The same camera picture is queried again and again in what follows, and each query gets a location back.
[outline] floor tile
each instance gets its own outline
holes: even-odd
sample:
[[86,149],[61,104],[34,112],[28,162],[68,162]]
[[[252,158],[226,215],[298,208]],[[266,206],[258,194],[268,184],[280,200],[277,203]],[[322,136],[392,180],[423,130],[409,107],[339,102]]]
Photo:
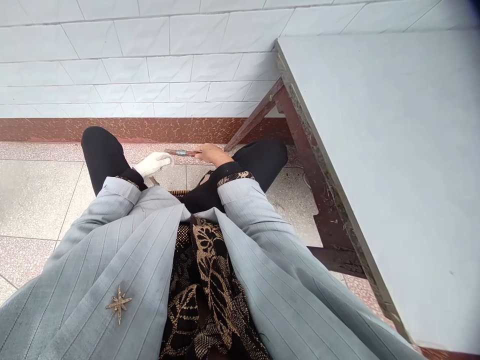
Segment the floor tile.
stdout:
[[[128,162],[139,163],[153,152],[162,152],[165,149],[194,150],[200,144],[185,143],[123,143],[123,152]],[[243,145],[236,145],[230,155],[235,154]],[[297,150],[293,145],[287,145],[287,168],[301,168]],[[0,141],[0,159],[3,160],[40,160],[40,161],[77,161],[83,162],[82,147],[77,142],[44,143],[44,142],[11,142]],[[205,165],[201,160],[193,157],[175,156],[175,164]]]
[[0,275],[20,288],[40,275],[55,241],[0,236]]
[[313,218],[318,210],[312,192],[303,180],[303,173],[302,169],[283,168],[266,196],[278,213],[293,225],[305,245],[321,247]]
[[81,162],[0,160],[0,236],[56,240]]
[[213,165],[187,165],[186,166],[186,189],[192,190],[197,187],[202,177],[209,171],[215,170]]
[[368,280],[345,274],[343,275],[343,278],[345,279],[346,286],[352,293],[362,300],[375,315],[395,329],[394,323],[385,317],[382,309],[380,308],[380,305]]
[[9,297],[16,292],[17,289],[13,287],[7,280],[0,276],[0,306],[6,302]]
[[[185,165],[168,165],[148,177],[154,177],[168,191],[187,189],[187,170]],[[145,185],[152,187],[153,183],[150,179],[146,179]]]
[[62,240],[65,233],[72,222],[77,220],[82,213],[89,207],[90,203],[95,199],[94,189],[90,182],[90,174],[87,165],[83,165],[78,182],[76,183],[75,191],[71,197],[70,206],[63,221],[58,240]]
[[0,141],[0,159],[85,161],[82,147],[77,142],[43,143]]

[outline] brown baseboard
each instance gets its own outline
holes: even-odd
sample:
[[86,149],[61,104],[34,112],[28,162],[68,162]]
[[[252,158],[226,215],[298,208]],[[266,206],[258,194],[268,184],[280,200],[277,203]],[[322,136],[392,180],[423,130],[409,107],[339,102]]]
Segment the brown baseboard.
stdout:
[[[244,117],[116,117],[116,118],[0,118],[0,141],[79,142],[83,131],[100,126],[123,143],[226,144],[245,122]],[[285,118],[267,117],[243,143],[278,138],[293,144]]]
[[421,347],[421,353],[428,360],[479,360],[480,355],[467,354],[463,352],[452,352]]

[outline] black pants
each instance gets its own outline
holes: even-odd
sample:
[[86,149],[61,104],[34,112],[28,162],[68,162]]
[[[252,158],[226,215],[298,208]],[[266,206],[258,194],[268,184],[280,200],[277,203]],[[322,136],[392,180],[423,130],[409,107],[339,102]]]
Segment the black pants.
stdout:
[[[122,176],[136,183],[141,191],[147,188],[142,176],[130,168],[117,138],[104,128],[87,128],[81,138],[81,148],[95,196],[107,177]],[[243,170],[251,172],[266,192],[287,163],[287,148],[279,140],[262,139],[242,147],[233,155],[233,159]],[[193,214],[212,207],[224,211],[217,184],[209,180],[183,196],[180,202]]]

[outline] gray pinstripe blazer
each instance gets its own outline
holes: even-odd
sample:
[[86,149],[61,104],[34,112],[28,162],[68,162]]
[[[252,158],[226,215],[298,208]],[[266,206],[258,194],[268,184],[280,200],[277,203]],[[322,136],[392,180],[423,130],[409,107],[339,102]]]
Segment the gray pinstripe blazer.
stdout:
[[[218,223],[253,321],[274,359],[423,359],[330,275],[259,184],[218,188]],[[160,186],[119,178],[73,222],[42,274],[0,307],[0,359],[158,358],[185,206]],[[121,325],[105,306],[132,297]]]

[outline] white wall tile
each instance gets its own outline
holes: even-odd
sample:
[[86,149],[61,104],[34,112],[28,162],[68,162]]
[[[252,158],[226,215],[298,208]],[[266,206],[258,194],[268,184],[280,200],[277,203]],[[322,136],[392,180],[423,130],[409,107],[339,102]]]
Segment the white wall tile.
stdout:
[[191,81],[233,80],[242,54],[195,55],[191,70]]
[[40,113],[39,118],[68,118],[59,104],[38,104],[33,106]]
[[60,106],[70,118],[95,117],[95,113],[89,104],[61,104]]
[[253,81],[243,101],[259,102],[274,84],[275,81]]
[[57,61],[0,63],[0,86],[73,84]]
[[186,102],[156,102],[153,104],[157,118],[185,118],[187,117]]
[[121,104],[126,117],[154,118],[154,105],[152,103],[130,102]]
[[148,73],[152,83],[181,83],[190,81],[193,56],[148,57]]
[[293,9],[232,12],[221,43],[222,53],[273,49]]
[[438,0],[398,0],[365,5],[342,33],[381,33],[406,30]]
[[234,80],[277,80],[280,76],[276,52],[244,53]]
[[116,20],[115,28],[123,56],[170,54],[168,17]]
[[78,0],[85,20],[139,16],[137,0]]
[[0,87],[0,104],[69,104],[63,86]]
[[168,103],[170,101],[168,83],[132,84],[131,88],[137,103]]
[[364,4],[300,7],[281,33],[282,36],[340,34]]
[[264,9],[268,8],[284,8],[292,6],[304,6],[304,5],[323,5],[331,4],[332,0],[266,0]]
[[60,25],[0,28],[0,62],[78,59]]
[[39,118],[33,105],[0,105],[0,118]]
[[97,118],[123,118],[125,117],[119,103],[93,103],[89,104]]
[[108,77],[113,84],[149,83],[149,70],[144,57],[103,59]]
[[96,85],[95,88],[104,103],[135,102],[134,92],[129,84]]
[[2,0],[0,2],[0,26],[31,24],[27,13],[18,0]]
[[65,23],[62,26],[80,59],[122,56],[113,21]]
[[228,14],[172,16],[170,18],[170,54],[220,52],[228,18]]
[[204,102],[209,91],[209,82],[172,82],[170,101],[173,103]]
[[140,15],[176,15],[199,12],[200,0],[138,0]]
[[241,102],[251,84],[251,81],[212,82],[206,100],[208,102]]
[[224,102],[219,116],[221,118],[248,118],[258,104],[258,102]]
[[101,103],[102,99],[93,85],[60,86],[60,91],[68,98],[65,103]]
[[64,69],[74,84],[109,84],[110,78],[102,60],[66,60],[62,61]]
[[222,102],[189,102],[186,106],[187,118],[218,118]]
[[469,0],[442,0],[408,31],[468,29],[479,26],[479,16]]
[[201,13],[234,10],[255,10],[264,6],[265,0],[201,0]]
[[34,24],[83,20],[76,0],[18,0]]

